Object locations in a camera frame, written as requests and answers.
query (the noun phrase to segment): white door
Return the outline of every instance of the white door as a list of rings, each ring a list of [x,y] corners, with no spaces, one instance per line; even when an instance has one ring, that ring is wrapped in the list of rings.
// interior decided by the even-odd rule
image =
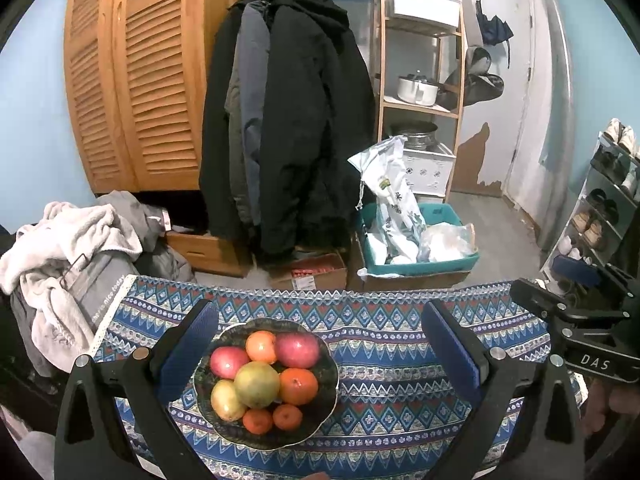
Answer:
[[[511,66],[508,68],[506,42],[484,46],[492,58],[489,73],[504,80],[504,92],[497,99],[464,108],[451,190],[501,196],[518,142],[528,91],[530,7],[529,0],[481,1],[482,12],[489,20],[497,15],[513,31]]]

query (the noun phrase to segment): floor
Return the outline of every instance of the floor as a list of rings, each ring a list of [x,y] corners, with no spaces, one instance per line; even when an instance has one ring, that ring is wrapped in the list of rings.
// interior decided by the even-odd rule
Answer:
[[[501,198],[451,193],[449,203],[464,223],[473,223],[480,259],[460,286],[535,278],[540,249],[524,216]],[[246,278],[196,272],[198,283],[230,288],[269,288],[267,273],[252,269]]]

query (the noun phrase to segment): tangerine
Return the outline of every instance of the tangerine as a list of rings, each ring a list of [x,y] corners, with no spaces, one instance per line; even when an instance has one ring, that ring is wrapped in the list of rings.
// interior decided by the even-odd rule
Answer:
[[[267,364],[276,362],[276,336],[268,330],[258,330],[252,333],[244,345],[251,361],[261,361]]]
[[[281,404],[273,412],[273,423],[282,431],[293,431],[302,423],[302,412],[293,404]]]
[[[249,433],[264,435],[273,427],[273,417],[267,410],[246,410],[242,416],[242,425]]]
[[[287,368],[280,374],[280,398],[286,404],[301,406],[318,394],[318,380],[304,368]]]

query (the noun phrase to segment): human hand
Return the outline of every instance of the human hand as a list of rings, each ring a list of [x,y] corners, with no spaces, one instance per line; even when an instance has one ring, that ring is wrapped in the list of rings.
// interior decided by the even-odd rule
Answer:
[[[611,387],[595,379],[589,387],[587,409],[580,422],[585,436],[597,433],[604,427],[609,410],[624,415],[638,416],[640,414],[640,388],[635,385]]]

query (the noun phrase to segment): fruit bowl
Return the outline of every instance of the fruit bowl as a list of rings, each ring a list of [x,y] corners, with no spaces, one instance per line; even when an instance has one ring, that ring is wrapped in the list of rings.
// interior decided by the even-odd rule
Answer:
[[[209,345],[206,354],[204,354],[200,365],[196,369],[194,386],[200,413],[213,425],[214,430],[220,436],[234,444],[257,450],[271,451],[285,446],[293,446],[308,439],[333,413],[338,400],[338,367],[331,357],[325,342],[314,335],[318,339],[320,358],[310,370],[318,380],[318,394],[310,403],[299,406],[303,413],[302,423],[293,431],[282,431],[274,427],[267,434],[256,435],[250,433],[242,425],[242,420],[227,422],[222,420],[213,410],[210,403],[211,391],[220,378],[210,370],[209,357],[216,348],[221,346],[244,348],[249,335],[258,330],[268,330],[275,335],[291,332],[308,333],[308,330],[298,323],[269,317],[259,317],[246,323],[229,326]],[[273,364],[273,368],[278,373],[285,369],[279,362]],[[277,403],[274,402],[267,409],[272,412],[276,406]]]

